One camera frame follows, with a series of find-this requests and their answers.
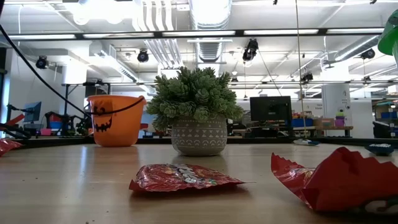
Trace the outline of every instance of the torn wrapper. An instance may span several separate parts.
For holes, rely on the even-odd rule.
[[[363,158],[359,152],[341,147],[315,169],[272,153],[271,170],[316,211],[360,208],[365,212],[398,214],[398,200],[394,199],[398,195],[398,167],[392,162],[379,163],[373,157]]]
[[[10,151],[11,149],[20,147],[21,144],[8,139],[0,139],[0,157]]]

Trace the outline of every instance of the orange pumpkin bucket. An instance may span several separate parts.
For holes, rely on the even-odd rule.
[[[93,113],[95,143],[104,147],[124,147],[137,142],[146,104],[143,96],[96,95],[87,100]]]

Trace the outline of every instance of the succulent plant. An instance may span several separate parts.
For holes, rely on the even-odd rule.
[[[242,117],[243,109],[236,105],[236,94],[228,89],[228,72],[215,76],[212,68],[188,70],[181,67],[177,78],[157,76],[157,95],[148,102],[147,112],[156,114],[154,127],[164,130],[181,116],[191,116],[198,122],[222,116]]]

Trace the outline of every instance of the blue dish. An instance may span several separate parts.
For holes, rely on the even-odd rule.
[[[365,146],[365,149],[377,156],[390,156],[394,152],[394,148],[389,144],[371,144]]]

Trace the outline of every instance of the potted plant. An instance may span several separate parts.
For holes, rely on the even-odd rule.
[[[231,77],[215,76],[212,68],[193,71],[181,67],[177,78],[157,76],[157,95],[148,103],[147,112],[156,114],[157,130],[172,127],[175,150],[187,156],[211,156],[226,145],[226,118],[242,117],[236,94],[228,89]]]

